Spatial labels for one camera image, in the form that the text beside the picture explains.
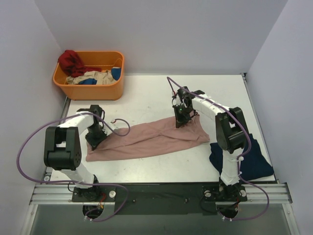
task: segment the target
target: pink cloth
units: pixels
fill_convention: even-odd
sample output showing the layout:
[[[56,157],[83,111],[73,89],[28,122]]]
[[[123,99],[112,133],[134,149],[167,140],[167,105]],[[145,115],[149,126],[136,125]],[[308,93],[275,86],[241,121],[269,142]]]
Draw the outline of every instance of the pink cloth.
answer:
[[[118,130],[124,133],[126,128]],[[92,151],[88,145],[87,162],[146,158],[172,153],[209,142],[209,135],[195,116],[186,125],[176,128],[175,117],[131,127],[127,136],[111,134]]]

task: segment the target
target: fabric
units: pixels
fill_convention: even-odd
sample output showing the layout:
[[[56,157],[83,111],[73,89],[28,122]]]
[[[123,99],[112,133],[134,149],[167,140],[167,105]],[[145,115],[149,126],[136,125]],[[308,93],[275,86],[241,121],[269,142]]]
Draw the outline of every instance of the fabric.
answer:
[[[119,67],[113,67],[111,69],[111,73],[115,81],[117,81],[120,78],[121,72],[122,72],[122,69]]]
[[[79,83],[79,85],[96,85],[96,84],[97,84],[97,80],[93,78],[88,78]]]
[[[240,163],[241,176],[244,180],[255,180],[274,174],[273,167],[266,161],[261,153],[261,149],[257,140],[253,135],[249,135],[252,146],[248,154],[244,156],[244,160]],[[211,143],[210,162],[212,165],[222,173],[223,168],[223,150],[217,143]],[[243,152],[248,149],[248,145],[244,147]]]
[[[78,77],[88,71],[101,71],[101,68],[87,67],[73,50],[66,50],[58,60],[61,69],[67,76]]]
[[[175,117],[143,123],[131,127],[127,136],[111,134],[92,151],[88,145],[86,161],[110,161],[146,158],[172,153],[209,142],[209,135],[200,124],[200,116],[176,128]],[[126,128],[118,130],[125,133]]]
[[[115,82],[115,80],[112,77],[112,74],[110,71],[106,72],[97,72],[97,71],[91,71],[86,72],[83,76],[79,77],[67,77],[67,83],[71,85],[79,84],[80,82],[93,78],[97,81],[97,85],[109,85]]]

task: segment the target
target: orange laundry basket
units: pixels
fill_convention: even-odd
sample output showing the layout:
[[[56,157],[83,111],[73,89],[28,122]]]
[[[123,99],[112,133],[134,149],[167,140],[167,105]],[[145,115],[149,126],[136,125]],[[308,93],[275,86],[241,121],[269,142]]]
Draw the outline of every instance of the orange laundry basket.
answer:
[[[59,63],[53,75],[53,82],[74,100],[117,100],[124,89],[124,56],[118,51],[76,51],[84,64],[88,67],[101,68],[102,71],[113,67],[121,68],[120,78],[110,85],[70,85],[67,75],[62,71]]]

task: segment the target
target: dark blue garment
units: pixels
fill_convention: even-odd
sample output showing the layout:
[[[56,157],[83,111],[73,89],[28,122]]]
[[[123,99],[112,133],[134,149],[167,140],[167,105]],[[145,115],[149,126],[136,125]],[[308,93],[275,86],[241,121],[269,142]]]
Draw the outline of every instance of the dark blue garment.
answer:
[[[79,83],[79,85],[96,85],[96,84],[97,84],[97,80],[94,78],[88,78]]]
[[[121,68],[118,68],[118,67],[113,67],[111,69],[111,74],[112,74],[112,77],[115,81],[117,81],[120,76],[121,76],[121,72],[122,72],[122,69]]]
[[[274,174],[273,167],[266,161],[261,153],[261,149],[257,140],[253,138],[252,134],[249,134],[252,146],[250,152],[244,155],[244,160],[240,164],[241,177],[244,180],[255,180],[262,177],[270,176]],[[212,165],[222,173],[223,168],[223,150],[217,143],[212,143],[210,162]]]

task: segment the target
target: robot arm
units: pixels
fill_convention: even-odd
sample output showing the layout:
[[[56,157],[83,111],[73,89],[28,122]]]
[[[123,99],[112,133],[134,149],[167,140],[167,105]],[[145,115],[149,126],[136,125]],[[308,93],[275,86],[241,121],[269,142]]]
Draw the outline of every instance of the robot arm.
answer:
[[[207,95],[200,90],[193,93],[200,95],[203,98],[208,98]],[[176,104],[173,104],[173,108],[177,128],[191,120],[191,112],[195,115],[197,111],[199,111],[215,121],[216,139],[223,150],[221,180],[226,186],[238,183],[237,155],[234,154],[234,150],[244,148],[246,144],[246,137],[240,127],[237,126],[234,120],[223,109],[216,107],[204,99],[195,97],[183,89],[179,89],[173,96],[173,99],[176,100]],[[233,109],[226,106],[223,107],[229,110],[248,132],[242,110],[238,107]]]
[[[94,113],[103,115],[104,111],[99,105],[91,105],[89,109],[80,109],[76,114]],[[112,130],[116,127],[107,122]],[[85,138],[92,150],[105,140],[112,131],[107,126],[101,126],[99,120],[92,115],[80,115],[74,117],[56,127],[48,127],[45,133],[44,162],[46,166],[59,170],[71,180],[82,183],[95,183],[96,177],[81,164],[82,152],[79,136],[88,129]],[[77,188],[90,188],[76,184]]]

